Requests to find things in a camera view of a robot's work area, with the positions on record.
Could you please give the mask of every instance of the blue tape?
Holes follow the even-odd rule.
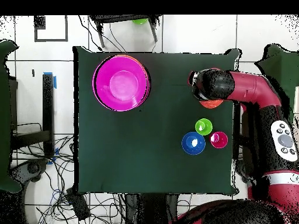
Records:
[[[57,88],[57,85],[56,85],[56,76],[53,77],[53,85],[54,85],[54,88],[56,89]]]
[[[44,72],[44,75],[53,75],[52,72]],[[56,84],[56,76],[53,76],[53,87],[56,89],[57,84]]]
[[[59,154],[59,148],[55,148],[55,155]]]

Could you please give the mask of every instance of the white floor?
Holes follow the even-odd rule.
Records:
[[[9,54],[7,66],[9,73],[16,76],[18,88],[18,124],[42,123],[42,83],[44,72],[52,72],[57,77],[57,88],[54,89],[55,104],[55,139],[65,136],[71,137],[73,126],[73,53],[72,46],[84,46],[91,51],[98,51],[94,43],[100,46],[99,36],[95,31],[94,22],[88,22],[88,16],[81,16],[82,27],[78,16],[68,16],[68,42],[34,42],[33,16],[0,17],[0,39],[13,40],[19,48]],[[117,41],[126,51],[152,51],[155,42],[148,23],[137,25],[132,21],[112,23],[111,30]],[[260,74],[254,65],[262,58],[263,49],[270,43],[279,43],[290,51],[299,49],[299,29],[296,21],[287,16],[271,15],[164,15],[160,18],[156,33],[158,42],[154,47],[155,53],[212,53],[222,54],[230,48],[242,50],[239,70]],[[38,31],[39,39],[64,39],[65,25],[63,16],[46,16],[46,29]],[[104,35],[120,49],[110,31],[109,24],[104,25]],[[104,38],[104,51],[118,51],[118,49]],[[19,132],[37,131],[37,126],[24,126]],[[64,153],[70,154],[67,145]],[[18,159],[27,156],[18,153]],[[51,177],[52,186],[57,188],[57,172],[53,165],[47,165],[47,173]],[[64,172],[66,187],[72,186],[74,173]],[[233,199],[246,198],[246,186],[237,176],[236,185],[240,192]],[[30,224],[37,224],[40,212],[48,208],[52,198],[49,178],[44,174],[37,183],[30,183],[26,193],[26,214]],[[95,215],[109,214],[112,199],[103,203],[107,207],[98,206],[99,202],[107,200],[110,194],[87,195],[87,202]],[[190,204],[200,205],[212,200],[231,198],[225,195],[181,195],[180,200],[190,200]],[[178,214],[188,210],[187,203],[181,201]],[[117,213],[111,208],[111,215]],[[93,224],[103,224],[95,220]]]

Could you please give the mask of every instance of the cup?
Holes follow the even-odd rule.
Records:
[[[211,133],[213,125],[210,120],[202,118],[195,124],[195,130],[198,134],[205,136]]]
[[[183,150],[188,155],[198,155],[202,153],[204,147],[206,146],[206,141],[204,137],[197,132],[188,132],[182,139]]]
[[[217,131],[211,135],[210,142],[216,149],[222,149],[227,145],[228,137],[224,132]]]

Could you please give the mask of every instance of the black device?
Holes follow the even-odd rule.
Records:
[[[67,189],[65,196],[68,202],[74,207],[74,211],[79,221],[90,217],[91,212],[87,206],[86,200],[82,194],[73,193],[73,189]]]

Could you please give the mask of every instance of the magenta cup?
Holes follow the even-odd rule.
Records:
[[[210,142],[217,149],[224,148],[228,143],[227,135],[222,131],[214,132],[210,137]]]
[[[114,111],[128,111],[142,105],[150,92],[145,68],[127,55],[104,60],[93,75],[92,87],[97,100]]]

